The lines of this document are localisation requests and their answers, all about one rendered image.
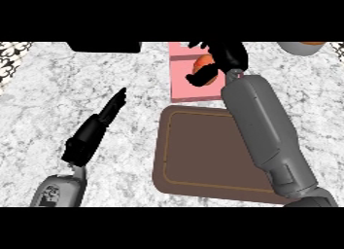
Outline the grey round pot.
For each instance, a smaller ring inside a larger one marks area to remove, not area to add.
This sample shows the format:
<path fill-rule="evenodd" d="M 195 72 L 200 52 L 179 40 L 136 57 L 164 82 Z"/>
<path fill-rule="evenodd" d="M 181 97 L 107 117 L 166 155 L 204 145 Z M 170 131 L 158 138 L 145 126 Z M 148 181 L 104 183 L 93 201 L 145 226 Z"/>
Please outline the grey round pot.
<path fill-rule="evenodd" d="M 281 48 L 292 54 L 300 56 L 314 55 L 324 46 L 324 42 L 280 42 Z"/>

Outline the orange squash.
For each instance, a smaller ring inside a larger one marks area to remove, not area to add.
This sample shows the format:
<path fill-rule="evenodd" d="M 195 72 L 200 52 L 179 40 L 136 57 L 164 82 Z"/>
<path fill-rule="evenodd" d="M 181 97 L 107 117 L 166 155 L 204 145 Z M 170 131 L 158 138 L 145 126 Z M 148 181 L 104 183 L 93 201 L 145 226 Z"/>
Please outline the orange squash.
<path fill-rule="evenodd" d="M 192 73 L 197 73 L 206 65 L 215 63 L 213 56 L 209 53 L 203 54 L 194 62 Z"/>

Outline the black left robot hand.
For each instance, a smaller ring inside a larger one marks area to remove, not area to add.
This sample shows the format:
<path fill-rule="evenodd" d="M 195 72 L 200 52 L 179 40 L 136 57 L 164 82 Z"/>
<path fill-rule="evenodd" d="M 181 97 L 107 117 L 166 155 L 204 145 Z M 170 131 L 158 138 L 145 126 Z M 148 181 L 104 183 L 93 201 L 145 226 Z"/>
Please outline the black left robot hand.
<path fill-rule="evenodd" d="M 93 114 L 67 141 L 62 160 L 76 166 L 86 166 L 105 136 L 107 129 L 126 105 L 126 89 L 111 98 L 99 114 Z"/>

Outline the brown tray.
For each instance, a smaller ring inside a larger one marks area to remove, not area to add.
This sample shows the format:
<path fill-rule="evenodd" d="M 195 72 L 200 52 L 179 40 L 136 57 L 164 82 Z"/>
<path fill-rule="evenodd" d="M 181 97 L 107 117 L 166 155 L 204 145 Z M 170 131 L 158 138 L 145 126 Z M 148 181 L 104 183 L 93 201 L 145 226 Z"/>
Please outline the brown tray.
<path fill-rule="evenodd" d="M 160 192 L 287 204 L 253 163 L 235 120 L 219 108 L 173 105 L 161 113 L 153 173 Z"/>

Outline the pink cardboard box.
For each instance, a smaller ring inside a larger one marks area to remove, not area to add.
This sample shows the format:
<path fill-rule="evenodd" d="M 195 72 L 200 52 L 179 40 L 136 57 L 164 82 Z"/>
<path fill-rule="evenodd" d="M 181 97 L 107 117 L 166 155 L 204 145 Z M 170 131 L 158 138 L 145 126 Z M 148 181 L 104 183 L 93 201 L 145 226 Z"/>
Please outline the pink cardboard box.
<path fill-rule="evenodd" d="M 170 76 L 172 76 L 172 102 L 194 102 L 222 99 L 225 74 L 219 72 L 218 79 L 209 86 L 195 87 L 187 80 L 192 73 L 194 63 L 209 49 L 188 48 L 188 42 L 170 42 Z"/>

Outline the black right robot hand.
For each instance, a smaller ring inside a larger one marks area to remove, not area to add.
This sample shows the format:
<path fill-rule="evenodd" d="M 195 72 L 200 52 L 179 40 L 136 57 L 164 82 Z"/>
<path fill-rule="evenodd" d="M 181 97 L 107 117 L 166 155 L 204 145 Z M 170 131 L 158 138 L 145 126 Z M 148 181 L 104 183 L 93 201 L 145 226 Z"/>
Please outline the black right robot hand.
<path fill-rule="evenodd" d="M 209 49 L 215 62 L 204 65 L 201 69 L 187 75 L 190 84 L 195 87 L 203 87 L 213 78 L 219 75 L 219 71 L 238 79 L 249 69 L 249 54 L 241 42 L 191 42 L 188 48 L 201 46 Z"/>

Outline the black appliance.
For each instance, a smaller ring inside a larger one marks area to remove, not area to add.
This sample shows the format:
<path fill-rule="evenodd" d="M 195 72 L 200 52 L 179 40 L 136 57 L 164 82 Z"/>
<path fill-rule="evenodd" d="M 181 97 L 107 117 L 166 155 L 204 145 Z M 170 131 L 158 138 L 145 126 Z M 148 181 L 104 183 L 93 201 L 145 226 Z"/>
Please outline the black appliance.
<path fill-rule="evenodd" d="M 83 53 L 139 53 L 141 42 L 70 42 L 76 52 Z"/>

